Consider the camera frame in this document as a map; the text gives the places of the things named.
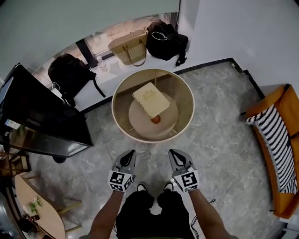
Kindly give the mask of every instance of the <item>cream book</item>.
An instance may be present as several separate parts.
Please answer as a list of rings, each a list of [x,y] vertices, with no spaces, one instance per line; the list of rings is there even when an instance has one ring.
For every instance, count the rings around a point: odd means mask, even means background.
[[[133,97],[151,119],[166,110],[170,105],[166,97],[152,83],[148,83],[135,91]]]

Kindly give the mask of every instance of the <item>orange armchair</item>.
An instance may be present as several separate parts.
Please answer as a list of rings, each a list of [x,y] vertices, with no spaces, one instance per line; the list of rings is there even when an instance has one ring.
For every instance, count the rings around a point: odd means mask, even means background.
[[[282,119],[285,122],[285,126],[291,138],[291,146],[293,149],[293,156],[295,161],[295,172],[297,176],[297,185],[299,187],[299,99],[291,85],[282,85],[278,87],[270,95],[266,96],[263,100],[257,103],[246,111],[246,116],[254,116],[271,105],[275,105],[277,111],[280,113]],[[257,128],[254,127],[257,139],[261,145],[268,172],[270,175],[271,188],[273,194],[274,215],[281,218],[290,218],[290,216],[296,210],[299,203],[299,191],[296,194],[293,193],[280,193],[277,190],[277,182],[275,176],[275,170],[270,158],[268,148],[264,142],[262,135]]]

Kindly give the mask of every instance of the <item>wooden table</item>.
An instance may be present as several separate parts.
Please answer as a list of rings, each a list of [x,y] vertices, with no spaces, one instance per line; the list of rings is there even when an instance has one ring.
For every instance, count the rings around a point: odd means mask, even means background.
[[[35,197],[39,197],[42,207],[36,207],[40,217],[36,223],[49,236],[55,239],[65,239],[64,224],[58,212],[46,199],[39,195],[35,187],[26,178],[22,178],[20,175],[15,176],[15,191],[21,206],[27,206]]]

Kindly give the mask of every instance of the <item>black bag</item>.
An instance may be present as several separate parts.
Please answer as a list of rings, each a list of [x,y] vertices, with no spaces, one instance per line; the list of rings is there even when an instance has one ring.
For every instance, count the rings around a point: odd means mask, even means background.
[[[72,107],[76,105],[74,97],[90,80],[93,81],[98,92],[106,97],[96,83],[96,73],[92,72],[90,67],[71,54],[63,54],[57,57],[50,65],[48,75],[51,81],[59,85],[62,99]]]
[[[168,61],[179,54],[176,67],[185,63],[187,36],[179,34],[171,24],[161,20],[151,23],[147,30],[146,48],[152,56]]]

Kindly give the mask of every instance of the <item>woven tote bag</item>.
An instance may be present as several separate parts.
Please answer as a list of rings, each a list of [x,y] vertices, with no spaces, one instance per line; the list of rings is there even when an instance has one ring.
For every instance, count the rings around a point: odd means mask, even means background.
[[[138,30],[123,37],[114,39],[108,45],[111,50],[125,65],[141,66],[146,58],[147,30]]]

